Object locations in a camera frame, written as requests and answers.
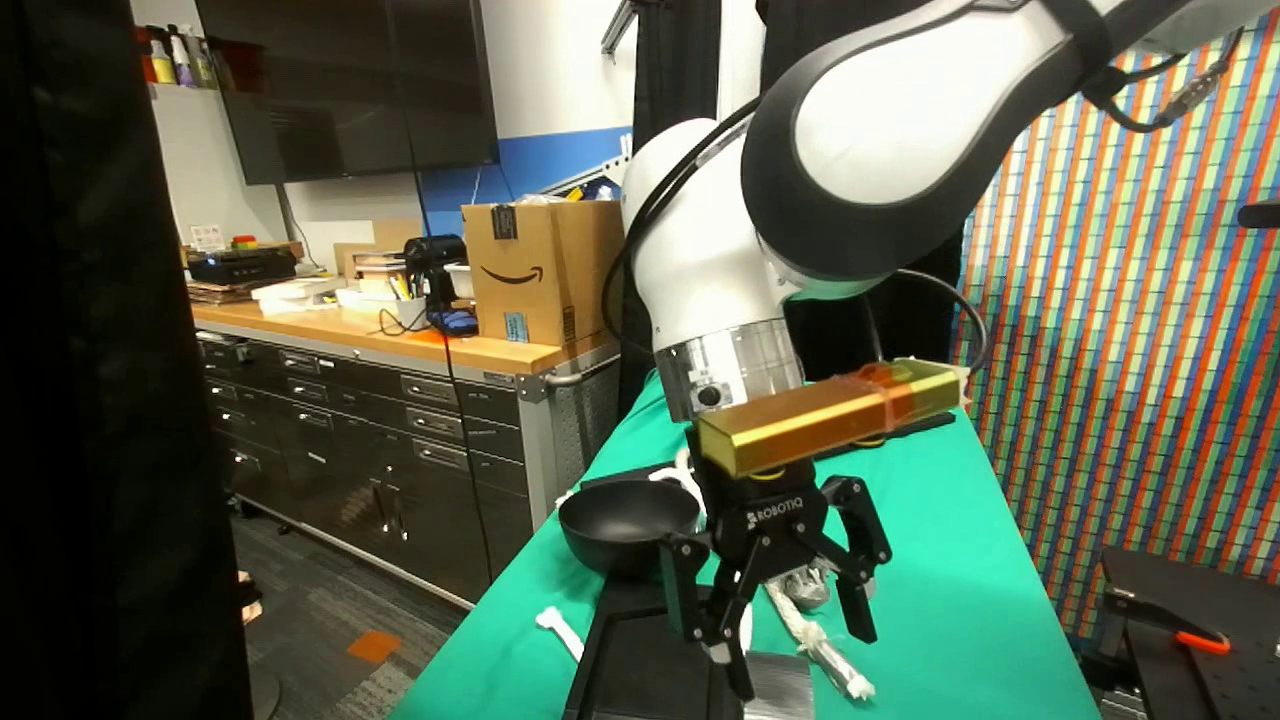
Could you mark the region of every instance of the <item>wall-mounted screen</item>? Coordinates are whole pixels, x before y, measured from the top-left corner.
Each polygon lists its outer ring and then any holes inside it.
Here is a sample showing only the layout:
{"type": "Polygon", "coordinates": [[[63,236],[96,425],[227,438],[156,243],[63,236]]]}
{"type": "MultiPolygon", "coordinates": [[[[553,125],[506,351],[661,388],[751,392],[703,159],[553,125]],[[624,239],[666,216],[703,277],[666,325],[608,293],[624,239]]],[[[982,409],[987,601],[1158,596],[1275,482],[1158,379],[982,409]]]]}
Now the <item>wall-mounted screen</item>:
{"type": "Polygon", "coordinates": [[[243,184],[496,159],[481,0],[197,0],[243,184]]]}

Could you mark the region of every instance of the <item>green table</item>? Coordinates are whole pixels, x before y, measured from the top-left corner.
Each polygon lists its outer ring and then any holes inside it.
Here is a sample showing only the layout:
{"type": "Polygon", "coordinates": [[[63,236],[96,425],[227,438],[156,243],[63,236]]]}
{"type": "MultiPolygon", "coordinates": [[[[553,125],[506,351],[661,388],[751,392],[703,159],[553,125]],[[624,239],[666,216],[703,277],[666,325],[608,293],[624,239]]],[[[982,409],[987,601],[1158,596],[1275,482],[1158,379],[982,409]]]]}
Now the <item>green table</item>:
{"type": "MultiPolygon", "coordinates": [[[[683,425],[666,419],[661,383],[646,379],[584,478],[665,462],[678,448],[683,425]]],[[[827,454],[815,473],[863,476],[893,544],[872,583],[875,642],[845,630],[837,596],[815,606],[875,700],[845,700],[810,662],[815,714],[1099,714],[964,410],[885,448],[827,454]]],[[[601,583],[553,514],[412,679],[390,720],[557,720],[575,662],[535,626],[535,611],[557,602],[589,635],[601,583]]],[[[793,651],[763,588],[751,602],[751,651],[793,651]]]]}

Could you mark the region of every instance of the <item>cardboard box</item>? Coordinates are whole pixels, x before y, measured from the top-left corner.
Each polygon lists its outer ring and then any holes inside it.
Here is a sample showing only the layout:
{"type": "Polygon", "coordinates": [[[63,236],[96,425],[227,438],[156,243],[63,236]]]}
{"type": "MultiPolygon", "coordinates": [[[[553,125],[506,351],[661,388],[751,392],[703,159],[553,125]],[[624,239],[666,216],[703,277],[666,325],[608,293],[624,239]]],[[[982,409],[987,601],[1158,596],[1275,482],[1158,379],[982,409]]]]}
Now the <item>cardboard box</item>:
{"type": "Polygon", "coordinates": [[[462,243],[476,289],[481,336],[557,346],[605,340],[617,289],[608,265],[624,248],[617,198],[462,202],[462,243]]]}

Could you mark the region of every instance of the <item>white container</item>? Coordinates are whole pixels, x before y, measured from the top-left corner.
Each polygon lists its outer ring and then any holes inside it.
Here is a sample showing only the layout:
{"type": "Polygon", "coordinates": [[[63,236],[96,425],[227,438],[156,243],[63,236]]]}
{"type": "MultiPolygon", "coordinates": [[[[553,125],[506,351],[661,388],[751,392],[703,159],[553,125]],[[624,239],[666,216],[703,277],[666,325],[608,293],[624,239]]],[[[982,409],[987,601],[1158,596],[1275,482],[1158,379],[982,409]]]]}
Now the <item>white container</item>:
{"type": "Polygon", "coordinates": [[[471,282],[471,265],[444,265],[446,280],[453,280],[453,294],[476,294],[476,282],[471,282]]]}

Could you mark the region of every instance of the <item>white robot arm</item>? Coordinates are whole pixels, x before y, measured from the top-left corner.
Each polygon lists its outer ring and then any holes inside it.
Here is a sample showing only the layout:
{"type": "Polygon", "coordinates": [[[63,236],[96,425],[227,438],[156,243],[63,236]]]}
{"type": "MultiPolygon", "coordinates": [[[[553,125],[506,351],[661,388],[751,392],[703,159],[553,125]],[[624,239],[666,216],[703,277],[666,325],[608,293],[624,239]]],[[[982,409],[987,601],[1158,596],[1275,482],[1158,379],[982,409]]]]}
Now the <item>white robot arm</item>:
{"type": "Polygon", "coordinates": [[[627,265],[676,419],[803,383],[780,298],[861,294],[938,248],[1009,142],[1120,53],[1191,53],[1280,0],[932,0],[646,140],[627,265]]]}

